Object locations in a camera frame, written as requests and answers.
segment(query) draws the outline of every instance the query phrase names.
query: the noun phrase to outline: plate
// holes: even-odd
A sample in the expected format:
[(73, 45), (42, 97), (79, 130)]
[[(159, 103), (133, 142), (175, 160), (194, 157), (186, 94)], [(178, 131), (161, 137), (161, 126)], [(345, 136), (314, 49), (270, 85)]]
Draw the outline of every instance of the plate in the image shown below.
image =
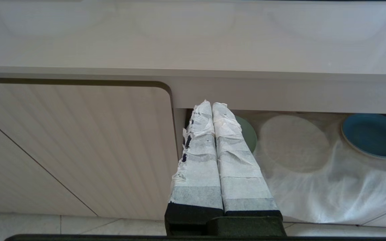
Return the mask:
[(342, 133), (346, 140), (361, 152), (386, 158), (386, 116), (350, 115), (342, 124)]
[(265, 154), (263, 159), (297, 173), (322, 170), (331, 150), (320, 128), (292, 115), (275, 116), (266, 121), (260, 129), (258, 143)]
[(242, 119), (239, 116), (235, 116), (235, 118), (236, 121), (241, 125), (242, 136), (244, 137), (245, 143), (247, 143), (248, 148), (250, 149), (251, 153), (253, 153), (257, 145), (256, 131), (245, 119)]

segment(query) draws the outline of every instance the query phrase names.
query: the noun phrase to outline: kitchen cabinet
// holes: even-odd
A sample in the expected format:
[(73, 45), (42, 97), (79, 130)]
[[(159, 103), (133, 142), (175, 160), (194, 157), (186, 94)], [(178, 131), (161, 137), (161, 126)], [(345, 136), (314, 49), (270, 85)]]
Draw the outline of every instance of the kitchen cabinet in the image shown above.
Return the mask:
[(0, 212), (95, 215), (1, 131)]
[(98, 216), (162, 219), (178, 160), (165, 85), (55, 82), (0, 84), (0, 129)]
[(100, 216), (161, 219), (185, 109), (204, 99), (386, 114), (386, 2), (0, 1), (0, 78), (33, 84), (0, 89), (0, 128), (38, 163)]

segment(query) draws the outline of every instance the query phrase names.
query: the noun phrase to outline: floor tile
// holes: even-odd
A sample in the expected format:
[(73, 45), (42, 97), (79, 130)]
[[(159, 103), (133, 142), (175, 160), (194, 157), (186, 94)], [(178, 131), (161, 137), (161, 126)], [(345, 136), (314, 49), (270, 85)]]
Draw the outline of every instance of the floor tile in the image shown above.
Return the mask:
[(62, 216), (60, 228), (62, 234), (80, 234), (117, 220), (118, 218)]
[(301, 224), (285, 228), (288, 236), (386, 237), (386, 228), (349, 225)]
[(294, 225), (294, 223), (282, 223), (282, 224), (283, 224), (285, 229), (290, 227), (290, 226), (292, 226), (292, 225)]
[(299, 220), (297, 218), (288, 217), (288, 216), (283, 216), (283, 221), (284, 222), (290, 222), (290, 223), (305, 223), (302, 220)]
[(16, 234), (60, 234), (59, 215), (0, 214), (0, 241)]
[(120, 219), (84, 234), (96, 235), (166, 235), (163, 221)]

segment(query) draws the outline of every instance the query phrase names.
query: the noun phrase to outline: cabinet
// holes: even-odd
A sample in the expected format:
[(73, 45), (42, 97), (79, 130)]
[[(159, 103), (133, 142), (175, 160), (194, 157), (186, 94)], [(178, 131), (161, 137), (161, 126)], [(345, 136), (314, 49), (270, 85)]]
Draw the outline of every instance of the cabinet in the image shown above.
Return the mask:
[(98, 216), (161, 220), (178, 160), (164, 88), (0, 83), (0, 129)]
[(95, 215), (1, 131), (0, 212)]

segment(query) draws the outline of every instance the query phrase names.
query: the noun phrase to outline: countertop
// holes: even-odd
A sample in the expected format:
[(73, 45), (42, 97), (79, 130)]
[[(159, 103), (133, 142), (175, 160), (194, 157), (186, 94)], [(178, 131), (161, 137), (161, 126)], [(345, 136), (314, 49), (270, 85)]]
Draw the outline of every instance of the countertop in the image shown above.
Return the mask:
[[(215, 98), (242, 109), (386, 112), (386, 2), (0, 0), (0, 77), (122, 76), (165, 82), (177, 108)], [(243, 96), (216, 91), (223, 82)], [(186, 97), (187, 87), (205, 91)], [(299, 88), (314, 101), (270, 105)], [(385, 104), (338, 102), (364, 88), (383, 89), (374, 101)], [(371, 97), (363, 91), (357, 98)]]

